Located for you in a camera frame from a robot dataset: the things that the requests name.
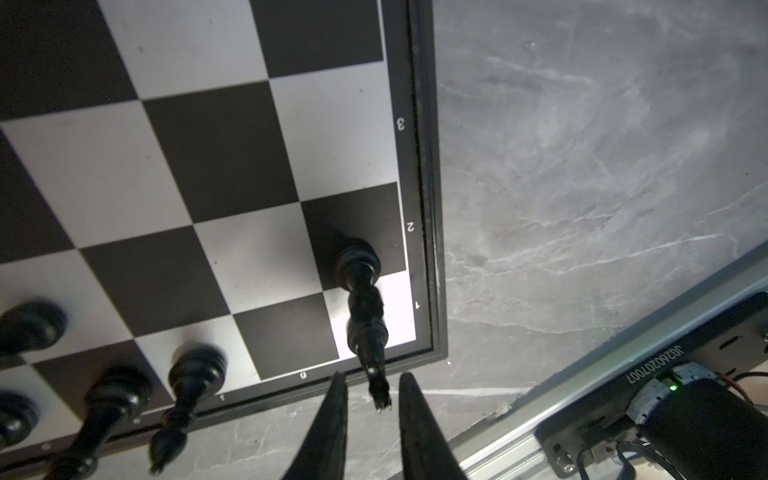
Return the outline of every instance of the cable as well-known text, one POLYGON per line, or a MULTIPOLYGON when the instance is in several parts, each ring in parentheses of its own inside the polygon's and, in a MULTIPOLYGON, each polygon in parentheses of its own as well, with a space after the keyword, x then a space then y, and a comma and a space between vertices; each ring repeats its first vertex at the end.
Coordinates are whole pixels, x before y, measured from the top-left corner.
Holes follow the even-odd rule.
POLYGON ((734 382, 738 382, 741 379, 745 379, 748 376, 768 376, 768 372, 746 372, 746 373, 740 373, 739 375, 736 375, 733 377, 734 382))
POLYGON ((723 380, 725 383, 727 383, 729 386, 732 386, 732 387, 733 387, 733 388, 734 388, 734 389, 735 389, 735 390, 736 390, 738 393, 740 393, 740 394, 741 394, 741 396, 742 396, 742 397, 744 397, 744 400, 745 400, 747 403, 749 403, 750 405, 754 405, 754 404, 755 404, 755 402, 753 402, 753 401, 752 401, 752 399, 750 398, 750 396, 748 396, 748 395, 746 394, 746 392, 744 392, 744 389, 743 389, 743 388, 741 388, 741 385, 739 385, 738 383, 736 383, 735 381, 733 381, 733 380, 732 380, 732 379, 731 379, 729 376, 727 376, 727 375, 723 375, 722 373, 718 373, 718 374, 717 374, 717 376, 718 376, 718 377, 719 377, 721 380, 723 380))
POLYGON ((661 468, 667 471, 670 475, 672 475, 672 478, 675 480, 685 480, 685 477, 683 477, 680 472, 677 471, 677 468, 674 467, 669 461, 661 456, 661 454, 656 453, 654 450, 649 449, 648 447, 644 447, 640 445, 639 443, 633 443, 633 442, 619 442, 616 444, 616 451, 619 453, 624 452, 635 452, 639 453, 646 459, 657 463, 661 468))
MULTIPOLYGON (((589 448, 581 450, 581 452, 579 452, 579 454, 576 456, 576 468, 578 468, 578 474, 579 477, 581 477, 581 480, 589 480, 587 469, 584 467, 584 455, 587 452, 589 452, 589 448)), ((642 455, 647 460, 658 464, 661 468, 666 470, 667 473, 672 475, 672 478, 675 480, 685 480, 685 477, 680 474, 677 468, 669 463, 669 461, 661 456, 661 454, 646 446, 643 446, 640 443, 635 442, 617 442, 616 444, 616 453, 619 457, 619 460, 621 460, 621 463, 624 464, 624 467, 621 469, 621 473, 619 474, 617 480, 631 480, 635 478, 634 466, 624 456, 625 452, 634 452, 642 455)))
POLYGON ((584 454, 587 452, 589 452, 589 449, 584 449, 576 455, 576 468, 578 468, 578 476, 581 477, 581 480, 589 480, 587 469, 584 468, 584 454))

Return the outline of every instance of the black chess piece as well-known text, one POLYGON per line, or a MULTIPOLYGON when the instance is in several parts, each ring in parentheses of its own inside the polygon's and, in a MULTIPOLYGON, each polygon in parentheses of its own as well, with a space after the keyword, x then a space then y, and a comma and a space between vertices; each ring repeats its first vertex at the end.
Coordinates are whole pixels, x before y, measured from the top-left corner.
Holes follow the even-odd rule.
POLYGON ((384 346, 389 331, 384 324, 384 302, 374 286, 381 273, 379 257, 368 243, 355 240, 336 262, 336 279, 349 291, 347 345, 360 360, 368 376, 368 391, 377 412, 392 408, 389 382, 384 370, 384 346))
POLYGON ((80 480, 96 471, 96 450, 110 431, 125 419, 133 419, 147 406, 152 385, 131 367, 109 369, 85 394, 88 412, 69 448, 48 469, 45 480, 80 480))
POLYGON ((64 310, 46 300, 22 303, 0 316, 0 356, 47 349, 67 328, 64 310))
POLYGON ((25 396, 0 392, 0 450, 20 443, 38 424, 37 406, 25 396))
POLYGON ((224 384, 227 361, 211 346, 199 346, 183 354, 168 373, 176 405, 163 414, 163 426, 149 446, 150 473, 159 475, 184 450, 187 432, 197 418, 197 404, 215 395, 224 384))

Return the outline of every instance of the marble surface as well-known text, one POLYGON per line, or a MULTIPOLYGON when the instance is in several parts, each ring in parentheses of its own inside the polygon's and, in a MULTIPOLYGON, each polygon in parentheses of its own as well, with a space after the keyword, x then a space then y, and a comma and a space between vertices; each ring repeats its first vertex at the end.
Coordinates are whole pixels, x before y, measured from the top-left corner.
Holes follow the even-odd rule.
MULTIPOLYGON (((452 437, 768 238, 768 7, 434 8, 450 358, 415 375, 452 437)), ((319 402, 195 432, 163 478, 279 478, 319 402)), ((347 478, 400 470, 396 413, 351 389, 347 478)))

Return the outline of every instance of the black square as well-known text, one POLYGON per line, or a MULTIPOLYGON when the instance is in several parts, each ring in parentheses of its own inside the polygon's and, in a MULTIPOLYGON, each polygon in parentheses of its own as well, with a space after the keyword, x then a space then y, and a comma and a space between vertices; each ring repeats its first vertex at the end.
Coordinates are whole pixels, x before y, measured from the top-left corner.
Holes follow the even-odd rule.
POLYGON ((96 0, 0 3, 0 118, 136 98, 96 0))
POLYGON ((234 317, 261 379, 339 358, 322 293, 234 317))
POLYGON ((333 271, 350 238, 370 243, 382 275, 406 269, 397 184, 363 188, 301 203, 323 290, 339 286, 333 271))
POLYGON ((0 370, 12 369, 15 366, 26 365, 27 363, 19 355, 0 357, 0 370))
POLYGON ((229 313, 193 227, 82 253, 134 336, 229 313))
POLYGON ((74 248, 1 131, 0 225, 0 263, 74 248))
POLYGON ((193 221, 298 201, 269 83, 144 106, 193 221))
POLYGON ((376 0, 251 0, 271 78, 381 61, 376 0))
POLYGON ((60 356, 33 366, 81 418, 85 417, 86 411, 85 393, 113 366, 134 367, 149 379, 152 384, 152 396, 147 410, 173 404, 170 395, 133 340, 60 356))

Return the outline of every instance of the chessboard frame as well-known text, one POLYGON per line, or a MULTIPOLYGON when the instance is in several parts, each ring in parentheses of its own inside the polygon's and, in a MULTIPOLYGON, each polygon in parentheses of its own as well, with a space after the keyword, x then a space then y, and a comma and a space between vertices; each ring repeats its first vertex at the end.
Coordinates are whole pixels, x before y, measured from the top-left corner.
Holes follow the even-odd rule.
MULTIPOLYGON (((389 65, 392 112, 396 122, 398 162, 401 165, 401 190, 415 188, 419 201, 411 202, 410 209, 420 218, 414 219, 422 227, 423 251, 407 250, 409 264, 420 270, 426 278, 426 291, 414 291, 414 299, 426 299, 431 346, 415 353, 405 353, 394 347, 387 352, 387 373, 392 375, 417 366, 432 363, 448 356, 447 318, 445 307, 445 264, 442 239, 442 202, 440 191, 439 141, 437 118, 437 87, 435 81, 435 46, 431 0, 381 0, 382 23, 386 40, 386 56, 389 65), (409 38, 407 45, 402 38, 409 38), (413 122, 414 128, 401 124, 413 122), (417 165, 415 175, 403 174, 402 165, 417 165)), ((413 223, 409 205, 403 199, 403 215, 408 231, 413 223)), ((360 384, 367 380, 357 358, 340 362, 339 366, 356 365, 347 370, 347 383, 360 384)), ((298 402, 325 393, 330 384, 330 374, 320 379, 293 386, 277 394, 256 397, 198 412, 193 430, 204 429, 222 422, 238 419, 257 412, 298 402)), ((131 430, 108 439, 99 455, 132 449, 149 442, 159 428, 159 415, 150 416, 151 425, 131 430)), ((50 452, 60 452, 74 436, 56 439, 50 452)), ((17 458, 0 465, 0 478, 24 478, 45 470, 53 453, 42 453, 32 458, 17 458)))

